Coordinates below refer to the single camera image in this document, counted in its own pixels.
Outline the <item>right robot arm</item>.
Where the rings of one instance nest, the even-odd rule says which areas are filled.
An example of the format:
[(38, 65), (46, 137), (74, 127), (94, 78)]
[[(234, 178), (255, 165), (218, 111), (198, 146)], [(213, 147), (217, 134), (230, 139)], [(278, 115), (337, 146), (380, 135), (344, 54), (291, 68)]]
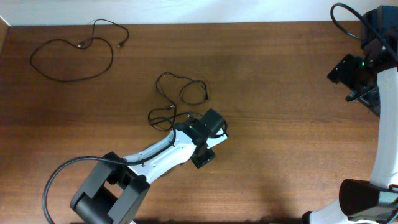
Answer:
[(304, 224), (392, 223), (397, 220), (397, 7), (379, 6), (361, 15), (342, 7), (361, 22), (364, 57), (346, 55), (328, 74), (351, 93), (347, 102), (359, 101), (379, 117), (376, 160), (369, 181), (345, 179), (339, 198), (327, 207), (308, 211)]

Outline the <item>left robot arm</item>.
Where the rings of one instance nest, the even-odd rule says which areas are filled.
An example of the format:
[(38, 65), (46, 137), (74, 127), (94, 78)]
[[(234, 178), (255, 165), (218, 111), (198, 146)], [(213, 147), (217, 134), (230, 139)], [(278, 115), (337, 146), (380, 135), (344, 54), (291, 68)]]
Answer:
[(85, 223), (131, 223), (151, 183), (177, 165), (201, 168), (215, 158), (212, 147), (227, 140), (226, 121), (213, 109), (177, 123), (161, 141), (125, 157), (110, 152), (99, 161), (70, 202)]

